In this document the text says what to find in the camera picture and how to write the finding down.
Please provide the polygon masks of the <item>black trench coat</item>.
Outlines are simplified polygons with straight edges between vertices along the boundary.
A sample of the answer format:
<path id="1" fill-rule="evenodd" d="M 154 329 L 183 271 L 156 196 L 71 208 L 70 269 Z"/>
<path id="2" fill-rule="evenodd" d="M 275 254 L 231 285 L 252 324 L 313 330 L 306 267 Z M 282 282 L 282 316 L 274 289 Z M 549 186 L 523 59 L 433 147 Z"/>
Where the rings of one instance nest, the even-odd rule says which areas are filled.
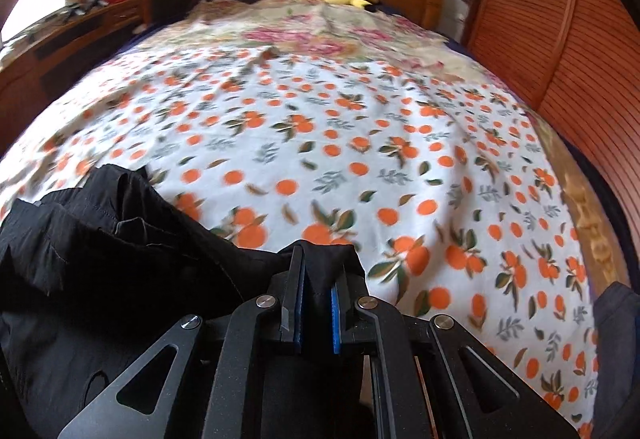
<path id="1" fill-rule="evenodd" d="M 80 188 L 15 201 L 1 226 L 1 433 L 54 438 L 186 315 L 213 320 L 305 268 L 302 346 L 271 359 L 266 438 L 374 428 L 362 363 L 334 355 L 330 286 L 349 245 L 236 246 L 166 202 L 143 170 L 105 165 Z"/>

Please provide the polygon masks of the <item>orange print bed sheet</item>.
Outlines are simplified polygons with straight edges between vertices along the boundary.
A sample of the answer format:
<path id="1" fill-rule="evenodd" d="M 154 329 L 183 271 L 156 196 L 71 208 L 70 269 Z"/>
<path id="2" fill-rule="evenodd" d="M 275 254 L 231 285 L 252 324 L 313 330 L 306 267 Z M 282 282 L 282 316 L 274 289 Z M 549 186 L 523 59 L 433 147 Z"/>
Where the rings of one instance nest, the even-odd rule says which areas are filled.
<path id="1" fill-rule="evenodd" d="M 470 61 L 442 78 L 396 66 L 387 45 L 343 48 L 145 40 L 21 136 L 1 163 L 2 214 L 114 164 L 239 247 L 350 244 L 374 296 L 448 311 L 590 437 L 585 258 L 533 123 Z"/>

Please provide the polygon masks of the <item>wooden desk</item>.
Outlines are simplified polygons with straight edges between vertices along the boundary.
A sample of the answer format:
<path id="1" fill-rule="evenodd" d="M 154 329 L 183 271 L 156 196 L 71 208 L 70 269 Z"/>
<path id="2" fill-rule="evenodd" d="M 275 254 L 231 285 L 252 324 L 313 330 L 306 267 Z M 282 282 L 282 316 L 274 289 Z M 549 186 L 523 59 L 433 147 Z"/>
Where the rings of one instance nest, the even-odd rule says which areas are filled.
<path id="1" fill-rule="evenodd" d="M 111 58 L 142 25 L 146 0 L 125 0 L 61 25 L 1 69 L 1 151 L 81 77 Z"/>

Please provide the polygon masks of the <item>wooden louvered wardrobe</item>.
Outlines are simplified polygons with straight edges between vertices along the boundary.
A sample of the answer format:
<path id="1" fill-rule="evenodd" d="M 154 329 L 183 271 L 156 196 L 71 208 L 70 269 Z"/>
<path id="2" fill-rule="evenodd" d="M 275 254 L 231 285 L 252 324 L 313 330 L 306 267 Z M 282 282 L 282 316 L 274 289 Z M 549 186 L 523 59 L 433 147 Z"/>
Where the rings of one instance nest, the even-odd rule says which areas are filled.
<path id="1" fill-rule="evenodd" d="M 597 167 L 639 233 L 639 31 L 620 0 L 474 0 L 477 61 Z"/>

